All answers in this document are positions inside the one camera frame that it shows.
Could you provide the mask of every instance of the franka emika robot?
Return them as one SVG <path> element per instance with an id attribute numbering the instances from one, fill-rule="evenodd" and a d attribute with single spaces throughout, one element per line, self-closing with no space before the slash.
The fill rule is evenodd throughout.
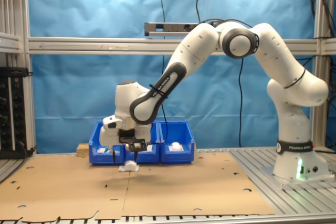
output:
<path id="1" fill-rule="evenodd" d="M 294 58 L 269 24 L 247 29 L 238 22 L 200 23 L 178 45 L 165 72 L 151 89 L 134 81 L 117 85 L 116 111 L 103 119 L 100 144 L 110 148 L 126 144 L 135 156 L 146 151 L 151 123 L 162 102 L 218 48 L 235 59 L 255 55 L 271 78 L 267 92 L 279 117 L 278 156 L 273 174 L 290 182 L 332 178 L 326 161 L 313 150 L 309 119 L 302 111 L 302 106 L 323 104 L 328 86 Z"/>

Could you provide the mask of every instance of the blue curtain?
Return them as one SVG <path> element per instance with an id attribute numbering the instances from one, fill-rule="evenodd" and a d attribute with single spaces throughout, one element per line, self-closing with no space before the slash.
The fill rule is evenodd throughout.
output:
<path id="1" fill-rule="evenodd" d="M 166 22 L 198 22 L 195 3 L 163 0 Z M 313 36 L 309 0 L 199 0 L 198 8 L 202 20 L 270 23 L 285 39 Z M 145 22 L 163 21 L 160 0 L 29 0 L 29 11 L 31 36 L 143 38 Z M 62 153 L 88 142 L 96 120 L 114 113 L 119 82 L 155 83 L 162 56 L 33 55 L 32 63 L 37 150 Z M 239 69 L 240 60 L 211 56 L 164 102 L 168 120 L 189 121 L 198 148 L 238 146 Z M 276 145 L 278 119 L 268 81 L 256 59 L 246 58 L 244 147 Z M 162 112 L 157 119 L 163 120 Z"/>

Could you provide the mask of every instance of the cardboard surface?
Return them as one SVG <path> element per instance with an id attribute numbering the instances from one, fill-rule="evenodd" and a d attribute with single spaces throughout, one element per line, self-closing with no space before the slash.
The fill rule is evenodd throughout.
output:
<path id="1" fill-rule="evenodd" d="M 251 214 L 267 215 L 274 211 L 229 153 L 199 153 L 192 165 L 141 166 L 138 173 L 130 175 L 122 213 Z"/>
<path id="2" fill-rule="evenodd" d="M 36 156 L 0 185 L 0 219 L 87 219 L 97 211 L 97 219 L 118 219 L 128 179 L 117 167 L 90 166 L 87 157 Z"/>
<path id="3" fill-rule="evenodd" d="M 87 157 L 36 156 L 0 184 L 0 196 L 0 220 L 27 222 L 88 219 L 97 211 L 96 219 L 274 213 L 228 153 L 131 173 L 90 166 Z"/>

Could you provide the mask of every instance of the metal table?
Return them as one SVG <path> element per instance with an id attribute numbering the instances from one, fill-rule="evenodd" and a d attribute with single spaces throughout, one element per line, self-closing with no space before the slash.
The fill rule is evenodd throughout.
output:
<path id="1" fill-rule="evenodd" d="M 256 185 L 275 215 L 259 216 L 135 216 L 120 220 L 95 221 L 91 219 L 57 220 L 44 224 L 109 224 L 109 223 L 336 223 L 336 182 L 292 185 L 281 190 L 263 172 L 273 167 L 276 151 L 273 147 L 202 149 L 199 153 L 229 152 Z M 336 170 L 336 155 L 319 153 Z M 12 173 L 22 160 L 0 160 L 0 181 Z M 21 221 L 1 221 L 0 224 L 19 224 Z"/>

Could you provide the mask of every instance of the blue bin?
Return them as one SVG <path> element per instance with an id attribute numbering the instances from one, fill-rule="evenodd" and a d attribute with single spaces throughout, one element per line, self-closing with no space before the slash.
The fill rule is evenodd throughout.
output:
<path id="1" fill-rule="evenodd" d="M 168 139 L 161 144 L 161 163 L 163 164 L 186 164 L 194 161 L 195 140 L 190 125 L 186 121 L 173 121 L 168 123 Z M 166 139 L 166 122 L 159 122 L 160 139 L 163 143 Z M 183 151 L 171 152 L 169 146 L 178 142 L 182 144 Z"/>
<path id="2" fill-rule="evenodd" d="M 159 123 L 153 122 L 151 143 L 160 143 Z M 134 160 L 134 152 L 126 150 L 126 160 Z M 151 152 L 138 152 L 137 163 L 158 164 L 160 162 L 160 144 L 153 144 Z"/>
<path id="3" fill-rule="evenodd" d="M 100 128 L 103 126 L 102 121 L 97 121 L 89 140 L 89 160 L 92 165 L 113 165 L 113 156 L 111 152 L 97 153 L 99 148 L 108 146 L 101 146 L 99 143 Z M 117 145 L 113 147 L 115 152 L 115 164 L 122 165 L 125 161 L 125 147 Z"/>

